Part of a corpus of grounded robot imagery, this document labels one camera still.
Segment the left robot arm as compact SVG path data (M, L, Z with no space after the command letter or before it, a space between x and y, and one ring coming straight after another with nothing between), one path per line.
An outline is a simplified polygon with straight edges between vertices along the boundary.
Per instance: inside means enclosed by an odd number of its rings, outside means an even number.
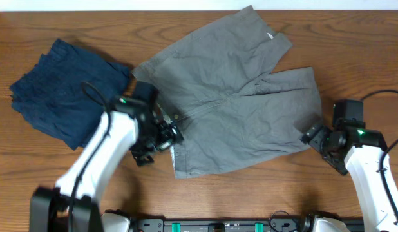
M111 177L127 152L132 152L138 166L144 166L153 163L153 154L183 139L177 125L156 108L155 98L114 100L79 158L54 188L35 190L29 230L133 231L132 220L120 211L99 211Z

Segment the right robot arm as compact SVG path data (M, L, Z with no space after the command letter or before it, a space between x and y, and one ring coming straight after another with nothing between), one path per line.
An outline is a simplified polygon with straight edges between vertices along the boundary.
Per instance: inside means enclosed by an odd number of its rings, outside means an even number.
M317 124L301 141L340 174L351 176L365 231L398 231L398 189L390 170L390 147L381 132L354 126L331 130Z

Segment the grey shorts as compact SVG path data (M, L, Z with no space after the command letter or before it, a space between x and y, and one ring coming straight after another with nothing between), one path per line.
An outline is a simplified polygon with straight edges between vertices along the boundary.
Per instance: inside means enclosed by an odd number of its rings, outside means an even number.
M195 30L133 70L184 140L176 179L228 173L303 151L322 115L311 67L276 72L292 43L248 6Z

